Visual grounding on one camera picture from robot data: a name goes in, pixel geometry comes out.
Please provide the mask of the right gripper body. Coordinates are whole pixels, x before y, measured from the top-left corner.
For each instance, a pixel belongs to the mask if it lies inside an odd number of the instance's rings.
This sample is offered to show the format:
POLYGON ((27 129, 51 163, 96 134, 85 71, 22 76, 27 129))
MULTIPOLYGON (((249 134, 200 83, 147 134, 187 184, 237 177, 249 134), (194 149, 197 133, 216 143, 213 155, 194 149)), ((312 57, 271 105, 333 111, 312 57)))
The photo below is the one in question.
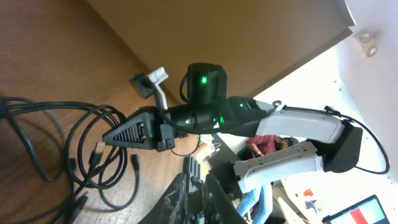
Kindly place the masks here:
POLYGON ((147 115, 147 130, 145 143, 148 145, 148 149, 156 150, 157 152, 163 152, 175 148, 176 138, 186 138, 187 133, 179 131, 167 122, 165 122, 159 115, 158 109, 155 107, 143 107, 144 112, 147 115))

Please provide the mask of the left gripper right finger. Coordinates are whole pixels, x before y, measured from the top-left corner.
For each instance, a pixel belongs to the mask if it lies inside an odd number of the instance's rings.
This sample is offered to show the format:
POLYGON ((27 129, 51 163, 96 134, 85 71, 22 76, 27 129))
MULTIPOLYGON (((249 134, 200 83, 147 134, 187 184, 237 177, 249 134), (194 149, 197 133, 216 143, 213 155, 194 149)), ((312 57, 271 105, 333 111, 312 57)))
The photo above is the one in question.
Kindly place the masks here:
POLYGON ((205 223, 246 224, 212 174, 206 176, 203 185, 203 209, 205 223))

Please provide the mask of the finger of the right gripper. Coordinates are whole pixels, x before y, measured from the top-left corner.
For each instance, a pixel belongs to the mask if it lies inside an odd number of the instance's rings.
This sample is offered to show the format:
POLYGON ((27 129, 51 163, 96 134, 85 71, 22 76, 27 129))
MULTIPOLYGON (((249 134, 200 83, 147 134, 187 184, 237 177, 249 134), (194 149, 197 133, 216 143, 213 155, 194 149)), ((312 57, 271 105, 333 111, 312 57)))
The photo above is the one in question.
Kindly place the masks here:
POLYGON ((103 134, 103 141, 109 146, 155 149, 153 121, 150 112, 132 114, 125 123, 103 134))

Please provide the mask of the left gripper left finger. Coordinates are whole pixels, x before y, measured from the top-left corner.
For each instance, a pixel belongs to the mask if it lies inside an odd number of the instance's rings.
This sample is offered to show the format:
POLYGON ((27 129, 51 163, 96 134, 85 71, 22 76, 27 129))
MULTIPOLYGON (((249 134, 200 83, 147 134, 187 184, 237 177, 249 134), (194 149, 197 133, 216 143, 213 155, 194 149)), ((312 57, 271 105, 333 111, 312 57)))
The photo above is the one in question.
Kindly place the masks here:
POLYGON ((183 224, 187 217, 187 175, 179 173, 139 224, 183 224))

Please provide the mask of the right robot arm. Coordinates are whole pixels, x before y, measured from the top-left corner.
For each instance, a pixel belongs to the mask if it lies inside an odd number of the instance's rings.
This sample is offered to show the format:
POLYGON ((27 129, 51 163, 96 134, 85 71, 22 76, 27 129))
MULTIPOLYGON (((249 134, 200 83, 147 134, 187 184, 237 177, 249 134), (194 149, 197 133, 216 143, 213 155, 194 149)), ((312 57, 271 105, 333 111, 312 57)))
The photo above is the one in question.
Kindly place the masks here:
POLYGON ((301 142, 268 156, 225 162, 211 173, 222 187, 242 193, 291 175, 311 171, 344 173, 359 161, 363 130, 330 107, 324 110, 288 107, 279 101, 265 103, 243 96, 227 96, 228 76, 221 65, 193 63, 182 85, 187 95, 180 106, 169 107, 160 84, 168 77, 163 68, 132 79, 144 97, 154 96, 155 106, 143 107, 108 131, 109 146, 172 149, 185 133, 226 133, 255 136, 300 137, 301 142))

